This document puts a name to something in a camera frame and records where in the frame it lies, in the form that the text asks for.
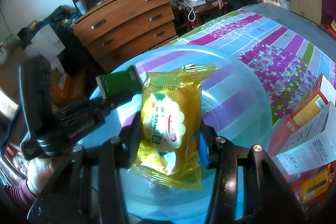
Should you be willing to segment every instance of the snack package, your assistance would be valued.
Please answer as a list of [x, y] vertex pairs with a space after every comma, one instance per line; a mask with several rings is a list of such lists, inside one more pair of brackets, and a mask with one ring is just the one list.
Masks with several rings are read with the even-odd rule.
[[142, 90], [141, 141], [132, 170], [165, 186], [201, 190], [194, 134], [201, 122], [201, 81], [215, 65], [148, 73]]

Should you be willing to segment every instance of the purple flower pattern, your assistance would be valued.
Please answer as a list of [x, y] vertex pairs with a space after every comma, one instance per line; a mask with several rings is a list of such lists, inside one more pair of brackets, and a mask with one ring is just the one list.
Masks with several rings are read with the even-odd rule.
[[308, 65], [287, 49], [258, 44], [238, 58], [262, 82], [271, 101], [273, 124], [292, 113], [316, 81]]

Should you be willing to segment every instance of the red oval logo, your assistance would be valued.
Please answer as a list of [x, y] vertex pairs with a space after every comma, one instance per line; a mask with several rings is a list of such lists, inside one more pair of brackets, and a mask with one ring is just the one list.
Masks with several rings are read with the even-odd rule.
[[176, 142], [177, 138], [173, 125], [171, 115], [169, 115], [167, 118], [167, 135], [172, 142]]

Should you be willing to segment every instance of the drawer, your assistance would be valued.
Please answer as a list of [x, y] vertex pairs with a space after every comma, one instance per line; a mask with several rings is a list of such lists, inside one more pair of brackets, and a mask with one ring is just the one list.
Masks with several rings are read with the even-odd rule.
[[78, 22], [73, 30], [83, 45], [112, 30], [116, 26], [171, 0], [115, 0]]
[[174, 14], [170, 4], [167, 3], [114, 28], [91, 42], [87, 48], [94, 59], [99, 60], [125, 43], [172, 20], [174, 20]]
[[126, 61], [175, 35], [174, 24], [168, 22], [112, 51], [98, 60], [98, 63], [106, 73], [109, 73]]

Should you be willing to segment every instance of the plastic bag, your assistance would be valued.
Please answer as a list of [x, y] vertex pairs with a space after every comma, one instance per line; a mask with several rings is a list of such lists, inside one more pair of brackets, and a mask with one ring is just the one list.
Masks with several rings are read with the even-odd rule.
[[201, 122], [201, 81], [215, 65], [148, 73], [142, 90], [141, 141], [132, 170], [165, 186], [201, 190], [194, 134]]

